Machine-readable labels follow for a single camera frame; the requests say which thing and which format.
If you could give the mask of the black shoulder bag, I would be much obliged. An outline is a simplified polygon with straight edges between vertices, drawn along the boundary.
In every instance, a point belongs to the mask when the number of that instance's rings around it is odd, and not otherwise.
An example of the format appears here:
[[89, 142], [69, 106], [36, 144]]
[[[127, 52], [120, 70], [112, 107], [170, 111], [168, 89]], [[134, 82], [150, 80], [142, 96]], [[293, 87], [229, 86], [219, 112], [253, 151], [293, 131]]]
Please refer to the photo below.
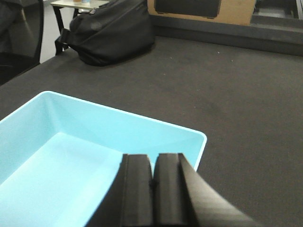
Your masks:
[[88, 65], [107, 66], [151, 49], [155, 33], [145, 0], [112, 0], [76, 16], [55, 40], [56, 54], [64, 45]]

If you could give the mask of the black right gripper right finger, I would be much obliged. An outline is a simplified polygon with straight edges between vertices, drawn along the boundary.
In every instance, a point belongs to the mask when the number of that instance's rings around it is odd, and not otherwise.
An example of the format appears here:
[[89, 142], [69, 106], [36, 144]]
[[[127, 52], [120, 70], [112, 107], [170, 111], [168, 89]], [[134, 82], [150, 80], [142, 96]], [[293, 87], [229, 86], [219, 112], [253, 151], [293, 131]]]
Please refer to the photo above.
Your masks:
[[259, 227], [217, 193], [182, 153], [159, 154], [154, 169], [157, 227]]

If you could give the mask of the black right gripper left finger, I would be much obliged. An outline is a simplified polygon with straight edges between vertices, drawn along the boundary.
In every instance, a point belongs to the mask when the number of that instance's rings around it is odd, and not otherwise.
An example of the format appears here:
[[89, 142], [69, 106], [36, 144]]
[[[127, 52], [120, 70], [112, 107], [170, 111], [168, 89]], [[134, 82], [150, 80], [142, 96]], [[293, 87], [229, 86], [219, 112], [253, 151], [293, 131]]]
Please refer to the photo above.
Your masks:
[[152, 171], [147, 155], [124, 154], [104, 199], [89, 220], [90, 227], [153, 226]]

